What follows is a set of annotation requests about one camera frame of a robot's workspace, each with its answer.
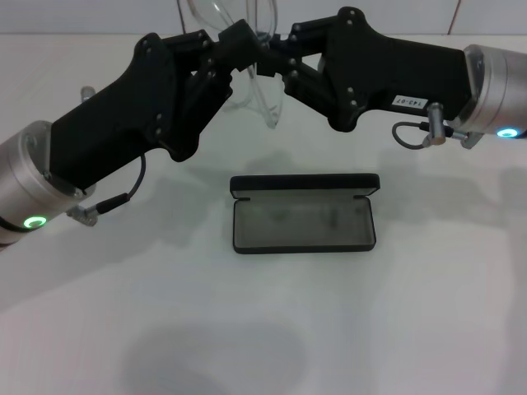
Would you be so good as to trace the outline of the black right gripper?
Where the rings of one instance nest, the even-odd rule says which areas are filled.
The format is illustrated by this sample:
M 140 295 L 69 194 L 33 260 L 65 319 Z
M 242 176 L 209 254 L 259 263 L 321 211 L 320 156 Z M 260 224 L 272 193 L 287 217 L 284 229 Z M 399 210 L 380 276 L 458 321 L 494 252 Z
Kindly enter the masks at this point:
M 330 115 L 328 84 L 299 59 L 318 53 L 336 100 Z M 279 74 L 287 95 L 340 132 L 351 132 L 369 110 L 426 116 L 431 103 L 442 105 L 444 118 L 452 120 L 472 97 L 463 51 L 384 36 L 353 7 L 294 23 L 285 39 L 273 37 L 257 73 Z

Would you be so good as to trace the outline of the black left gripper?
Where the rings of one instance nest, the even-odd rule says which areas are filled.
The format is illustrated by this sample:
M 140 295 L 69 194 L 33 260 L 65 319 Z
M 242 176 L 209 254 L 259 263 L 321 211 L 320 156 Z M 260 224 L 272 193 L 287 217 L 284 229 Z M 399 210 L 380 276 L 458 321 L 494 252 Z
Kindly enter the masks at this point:
M 163 39 L 145 35 L 116 81 L 53 123 L 50 159 L 130 162 L 163 148 L 185 161 L 231 94 L 231 73 L 255 61 L 252 53 L 164 58 Z

